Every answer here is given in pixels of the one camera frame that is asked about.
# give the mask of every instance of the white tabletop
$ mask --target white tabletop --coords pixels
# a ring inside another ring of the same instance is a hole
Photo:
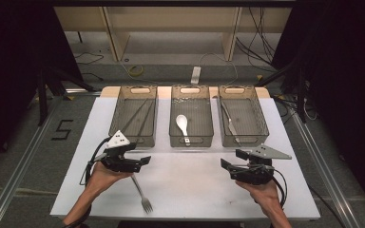
[[[67,175],[51,215],[64,217],[71,209],[84,186],[79,185],[87,161],[98,144],[108,137],[116,98],[97,98],[87,120]],[[318,219],[316,204],[307,187],[298,160],[289,142],[272,99],[259,99],[269,129],[265,144],[292,156],[291,160],[273,160],[288,185],[284,211],[289,219]],[[245,164],[236,158],[235,148],[221,145],[221,132],[216,99],[211,99],[214,137],[209,148],[173,148],[168,136],[170,100],[159,99],[156,145],[125,153],[128,159],[151,156],[136,177],[144,194],[150,199],[153,212],[147,214],[132,179],[120,180],[93,202],[91,217],[139,220],[248,220],[266,216],[249,193],[230,180],[221,168],[221,158]],[[275,177],[284,187],[282,178]]]

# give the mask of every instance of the white spoon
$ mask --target white spoon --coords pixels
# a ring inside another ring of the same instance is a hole
[[[182,131],[182,134],[184,135],[185,145],[190,146],[191,143],[188,138],[188,134],[186,133],[186,127],[188,126],[188,120],[184,115],[179,115],[176,118],[176,123],[179,126],[180,130]]]

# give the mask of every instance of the human arm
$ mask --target human arm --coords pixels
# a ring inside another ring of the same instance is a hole
[[[273,180],[266,184],[253,185],[236,180],[236,184],[250,192],[251,197],[259,204],[275,228],[292,227],[279,203],[277,186]]]
[[[69,225],[85,214],[91,203],[113,183],[132,176],[132,173],[117,173],[107,169],[101,162],[94,165],[93,173],[85,190],[79,196],[72,209],[65,216],[63,223]]]

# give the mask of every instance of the metal utensil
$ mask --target metal utensil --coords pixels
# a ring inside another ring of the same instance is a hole
[[[188,120],[184,115],[178,115],[176,118],[177,126],[182,131],[182,134],[184,135],[183,139],[185,141],[186,146],[190,146],[191,142],[189,141],[188,134],[186,133],[186,127],[188,126]]]
[[[230,132],[232,133],[232,135],[235,137],[236,142],[237,142],[238,144],[240,144],[240,140],[239,140],[239,138],[238,138],[238,137],[236,137],[236,136],[237,136],[236,127],[234,127],[233,122],[232,122],[232,118],[231,118],[231,116],[230,116],[230,114],[229,114],[229,111],[228,111],[228,109],[227,109],[227,106],[226,106],[226,104],[225,104],[223,101],[221,101],[221,106],[223,107],[223,110],[224,110],[224,112],[226,113],[227,118],[229,119],[229,130],[230,130]]]
[[[136,180],[135,174],[132,175],[132,180],[135,183],[136,188],[138,188],[138,192],[142,198],[142,207],[144,210],[149,213],[153,211],[152,204],[150,203],[149,199],[144,196],[144,192],[142,192],[141,186],[139,186],[138,180]]]

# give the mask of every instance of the metal fork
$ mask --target metal fork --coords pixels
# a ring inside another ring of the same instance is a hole
[[[142,192],[142,189],[139,186],[138,180],[136,180],[135,174],[133,174],[131,178],[132,178],[133,182],[135,183],[136,188],[138,188],[139,194],[141,195],[142,207],[144,208],[144,210],[147,213],[152,212],[153,211],[152,204],[150,204],[149,199],[144,196],[144,192]]]

